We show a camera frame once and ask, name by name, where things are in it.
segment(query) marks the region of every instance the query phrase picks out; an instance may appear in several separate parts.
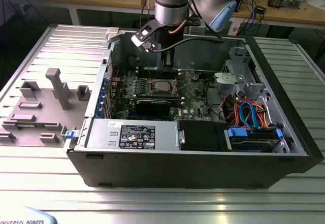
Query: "white cable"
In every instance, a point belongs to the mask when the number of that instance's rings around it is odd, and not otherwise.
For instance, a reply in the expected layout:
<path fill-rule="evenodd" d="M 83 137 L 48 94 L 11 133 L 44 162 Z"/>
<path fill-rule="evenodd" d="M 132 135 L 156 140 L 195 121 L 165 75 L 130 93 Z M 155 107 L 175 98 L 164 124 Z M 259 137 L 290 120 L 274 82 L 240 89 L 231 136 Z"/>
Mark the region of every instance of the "white cable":
<path fill-rule="evenodd" d="M 35 10 L 35 8 L 33 8 L 29 14 L 29 18 L 27 20 L 27 31 L 29 32 L 29 21 L 30 21 L 30 18 L 31 18 L 31 14 L 33 13 L 33 11 Z"/>

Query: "warning label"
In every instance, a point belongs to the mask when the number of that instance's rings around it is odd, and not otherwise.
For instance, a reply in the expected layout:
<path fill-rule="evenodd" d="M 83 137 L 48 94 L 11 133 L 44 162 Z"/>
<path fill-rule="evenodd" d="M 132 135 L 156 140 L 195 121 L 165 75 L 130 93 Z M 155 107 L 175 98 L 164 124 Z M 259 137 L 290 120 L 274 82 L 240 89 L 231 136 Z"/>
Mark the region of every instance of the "warning label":
<path fill-rule="evenodd" d="M 121 149 L 155 149 L 155 126 L 122 125 Z"/>

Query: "circuit board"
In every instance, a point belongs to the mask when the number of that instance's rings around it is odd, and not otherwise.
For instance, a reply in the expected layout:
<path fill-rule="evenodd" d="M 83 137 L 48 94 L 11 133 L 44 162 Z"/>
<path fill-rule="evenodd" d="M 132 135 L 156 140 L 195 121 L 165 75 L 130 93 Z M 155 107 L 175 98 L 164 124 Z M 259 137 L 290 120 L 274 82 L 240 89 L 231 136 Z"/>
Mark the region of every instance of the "circuit board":
<path fill-rule="evenodd" d="M 206 79 L 194 72 L 183 72 L 176 78 L 147 78 L 127 72 L 112 80 L 111 97 L 115 104 L 116 119 L 137 120 L 211 120 L 205 102 Z M 164 115 L 139 114 L 135 109 L 138 101 L 154 100 L 168 103 Z"/>

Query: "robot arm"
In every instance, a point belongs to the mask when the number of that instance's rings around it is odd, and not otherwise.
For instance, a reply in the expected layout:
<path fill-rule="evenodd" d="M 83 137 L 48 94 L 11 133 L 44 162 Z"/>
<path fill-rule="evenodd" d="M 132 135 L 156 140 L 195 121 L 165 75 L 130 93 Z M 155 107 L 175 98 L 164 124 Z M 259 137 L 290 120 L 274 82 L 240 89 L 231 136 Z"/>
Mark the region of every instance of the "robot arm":
<path fill-rule="evenodd" d="M 234 0 L 192 0 L 191 9 L 214 31 L 221 31 L 235 10 Z M 189 0 L 155 0 L 155 19 L 147 22 L 132 37 L 133 43 L 146 52 L 161 44 L 163 70 L 173 67 L 173 45 L 183 40 Z"/>

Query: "metal worktable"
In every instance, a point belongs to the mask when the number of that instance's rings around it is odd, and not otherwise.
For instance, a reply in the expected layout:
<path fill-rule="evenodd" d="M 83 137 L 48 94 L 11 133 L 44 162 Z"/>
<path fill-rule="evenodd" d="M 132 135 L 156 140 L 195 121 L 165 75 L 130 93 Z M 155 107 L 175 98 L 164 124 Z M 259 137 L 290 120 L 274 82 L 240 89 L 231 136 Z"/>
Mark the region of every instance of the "metal worktable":
<path fill-rule="evenodd" d="M 106 28 L 50 27 L 0 92 L 0 120 L 21 96 L 24 79 L 49 87 L 56 64 L 70 88 L 90 89 L 107 48 Z M 300 45 L 255 38 L 274 73 L 325 153 L 325 76 Z M 269 190 L 93 188 L 63 152 L 52 147 L 0 147 L 1 204 L 44 210 L 58 223 L 323 223 L 325 164 L 291 174 Z"/>

